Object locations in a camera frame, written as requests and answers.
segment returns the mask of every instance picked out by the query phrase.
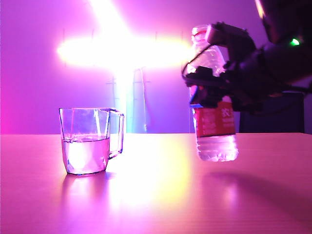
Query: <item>table surface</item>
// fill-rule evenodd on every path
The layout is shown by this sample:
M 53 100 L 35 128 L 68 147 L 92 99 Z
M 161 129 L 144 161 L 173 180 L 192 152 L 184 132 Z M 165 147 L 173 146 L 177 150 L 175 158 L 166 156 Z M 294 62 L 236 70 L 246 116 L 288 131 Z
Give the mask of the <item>table surface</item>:
M 76 176 L 59 135 L 2 135 L 1 233 L 312 233 L 312 135 L 237 143 L 215 163 L 194 134 L 127 134 L 106 172 Z

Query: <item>purple wall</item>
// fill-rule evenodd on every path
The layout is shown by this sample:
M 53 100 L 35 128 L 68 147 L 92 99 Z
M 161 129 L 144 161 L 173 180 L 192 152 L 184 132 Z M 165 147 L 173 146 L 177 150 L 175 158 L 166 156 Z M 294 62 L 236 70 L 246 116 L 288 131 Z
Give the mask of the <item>purple wall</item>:
M 130 31 L 190 43 L 190 30 L 224 21 L 247 28 L 257 46 L 267 39 L 252 0 L 115 0 Z M 59 133 L 59 107 L 112 106 L 113 75 L 64 64 L 66 38 L 98 33 L 88 0 L 1 1 L 1 133 Z M 189 132 L 188 89 L 180 67 L 144 71 L 150 132 Z M 142 111 L 138 108 L 136 117 Z M 312 119 L 311 112 L 306 119 Z

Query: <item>mug handle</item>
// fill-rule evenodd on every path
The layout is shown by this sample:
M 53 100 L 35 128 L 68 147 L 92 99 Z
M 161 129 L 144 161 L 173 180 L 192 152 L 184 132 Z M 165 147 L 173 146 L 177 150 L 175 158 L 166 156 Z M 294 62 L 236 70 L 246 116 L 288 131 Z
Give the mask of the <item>mug handle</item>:
M 116 114 L 119 116 L 119 127 L 118 127 L 118 149 L 117 150 L 113 150 L 109 152 L 109 157 L 108 159 L 112 159 L 114 157 L 116 157 L 117 155 L 122 153 L 122 149 L 123 149 L 123 125 L 124 125 L 124 119 L 125 119 L 125 115 L 114 109 L 114 108 L 108 108 L 108 110 L 110 112 L 112 112 L 113 114 Z

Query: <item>bottle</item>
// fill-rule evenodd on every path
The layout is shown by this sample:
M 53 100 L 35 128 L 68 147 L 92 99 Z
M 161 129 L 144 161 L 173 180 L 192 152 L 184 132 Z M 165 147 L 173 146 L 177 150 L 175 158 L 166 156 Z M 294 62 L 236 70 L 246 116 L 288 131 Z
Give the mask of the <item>bottle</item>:
M 192 57 L 194 58 L 209 44 L 205 40 L 207 25 L 192 29 Z M 194 72 L 198 66 L 212 68 L 213 75 L 224 72 L 224 59 L 217 46 L 212 46 L 202 53 L 187 67 L 188 73 Z M 190 88 L 194 94 L 196 86 Z M 192 107 L 196 134 L 197 154 L 204 161 L 232 161 L 237 158 L 234 113 L 231 99 L 227 96 L 218 103 L 217 108 Z

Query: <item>glass mug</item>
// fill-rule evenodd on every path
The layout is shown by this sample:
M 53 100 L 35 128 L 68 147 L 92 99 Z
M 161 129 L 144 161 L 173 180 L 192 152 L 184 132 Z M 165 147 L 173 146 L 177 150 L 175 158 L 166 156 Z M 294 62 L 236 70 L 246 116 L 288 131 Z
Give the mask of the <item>glass mug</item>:
M 110 151 L 111 114 L 119 116 L 118 148 Z M 67 173 L 105 171 L 108 160 L 121 154 L 124 114 L 114 108 L 60 108 L 63 162 Z

